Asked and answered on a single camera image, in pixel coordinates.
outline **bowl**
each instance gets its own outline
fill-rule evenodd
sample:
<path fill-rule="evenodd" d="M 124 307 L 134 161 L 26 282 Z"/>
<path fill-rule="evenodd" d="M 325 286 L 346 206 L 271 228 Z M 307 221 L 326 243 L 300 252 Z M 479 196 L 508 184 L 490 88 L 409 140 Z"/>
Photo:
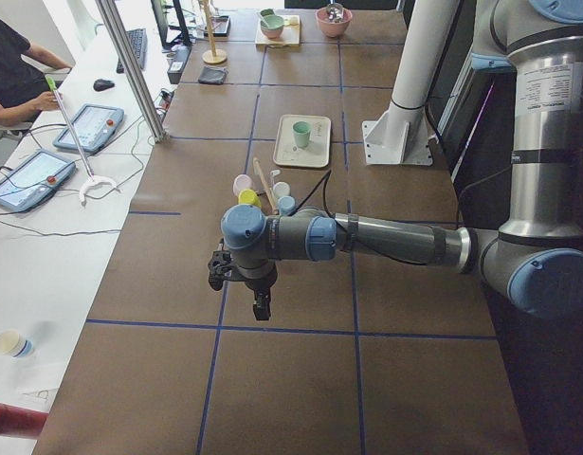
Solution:
<path fill-rule="evenodd" d="M 344 15 L 341 22 L 329 22 L 327 8 L 317 9 L 316 15 L 320 31 L 329 38 L 337 38 L 343 35 L 346 28 L 350 25 L 350 21 L 352 21 L 352 12 L 346 8 L 344 8 Z"/>
<path fill-rule="evenodd" d="M 260 28 L 266 38 L 274 40 L 282 34 L 284 19 L 277 14 L 269 14 L 264 16 L 260 21 Z"/>

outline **yellow cup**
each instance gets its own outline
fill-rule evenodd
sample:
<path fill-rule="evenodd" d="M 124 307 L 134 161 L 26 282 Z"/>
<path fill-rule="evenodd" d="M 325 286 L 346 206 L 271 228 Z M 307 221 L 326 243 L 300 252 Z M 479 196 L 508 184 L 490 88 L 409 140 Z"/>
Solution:
<path fill-rule="evenodd" d="M 254 190 L 246 189 L 238 193 L 238 203 L 239 204 L 250 204 L 252 206 L 262 208 L 262 201 L 260 201 L 257 192 Z"/>

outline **black pouch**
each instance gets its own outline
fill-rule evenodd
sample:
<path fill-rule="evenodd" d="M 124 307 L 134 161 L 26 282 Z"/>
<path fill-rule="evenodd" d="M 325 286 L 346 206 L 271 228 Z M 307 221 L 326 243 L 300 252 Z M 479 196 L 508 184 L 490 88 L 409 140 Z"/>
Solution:
<path fill-rule="evenodd" d="M 214 66 L 203 66 L 203 70 L 198 77 L 200 83 L 209 83 L 211 85 L 221 85 L 226 80 L 228 70 Z"/>

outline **white desk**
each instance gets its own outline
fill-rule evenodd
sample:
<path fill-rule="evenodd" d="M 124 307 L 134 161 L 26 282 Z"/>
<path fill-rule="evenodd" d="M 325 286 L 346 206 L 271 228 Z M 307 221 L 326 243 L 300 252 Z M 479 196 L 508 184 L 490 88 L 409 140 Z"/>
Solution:
<path fill-rule="evenodd" d="M 154 99 L 161 88 L 172 87 L 158 37 L 150 27 L 147 29 L 150 42 L 143 74 Z M 60 91 L 70 115 L 86 102 L 123 108 L 125 119 L 117 130 L 119 135 L 141 114 L 126 76 L 115 71 L 117 60 L 107 30 L 101 27 Z M 112 80 L 116 86 L 95 92 L 93 81 L 97 78 Z M 34 127 L 49 123 L 63 123 L 61 112 L 42 113 Z M 140 170 L 141 164 L 131 156 L 136 140 L 135 155 L 144 165 L 147 163 L 153 144 L 145 123 L 138 125 L 89 158 L 96 174 L 122 182 Z M 52 140 L 60 131 L 47 128 L 35 136 L 43 148 L 55 151 Z M 25 138 L 7 166 L 16 167 L 36 148 L 34 140 Z M 78 158 L 76 153 L 63 155 Z M 120 229 L 141 174 L 121 185 L 120 192 L 100 200 L 88 199 L 82 207 L 78 192 L 70 191 L 79 189 L 87 178 L 82 163 L 78 162 L 76 173 L 64 183 L 63 191 L 58 191 L 46 204 L 27 214 L 3 216 L 0 220 L 43 233 Z M 109 187 L 93 189 L 88 195 L 100 197 L 109 190 Z M 50 409 L 117 238 L 117 233 L 42 237 L 0 224 L 0 332 L 15 328 L 36 346 L 35 353 L 28 358 L 0 355 L 0 402 L 35 410 Z M 27 394 L 42 390 L 49 391 L 46 399 L 36 397 L 35 393 Z M 34 445 L 34 441 L 0 436 L 0 455 L 29 454 Z"/>

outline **monitor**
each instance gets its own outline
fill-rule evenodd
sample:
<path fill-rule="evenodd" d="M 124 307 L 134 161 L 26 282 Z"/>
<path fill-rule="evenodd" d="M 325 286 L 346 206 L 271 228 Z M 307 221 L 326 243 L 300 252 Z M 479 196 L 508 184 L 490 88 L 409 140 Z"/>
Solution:
<path fill-rule="evenodd" d="M 188 33 L 188 28 L 186 27 L 186 21 L 184 20 L 184 14 L 179 0 L 173 0 L 172 7 L 167 0 L 151 0 L 151 3 L 162 48 L 165 50 L 171 50 L 173 46 L 178 44 L 191 46 L 190 35 Z M 177 22 L 179 23 L 179 29 L 175 27 L 174 33 L 172 33 L 173 27 L 169 26 L 169 14 L 170 12 L 173 12 L 173 9 L 175 9 Z"/>

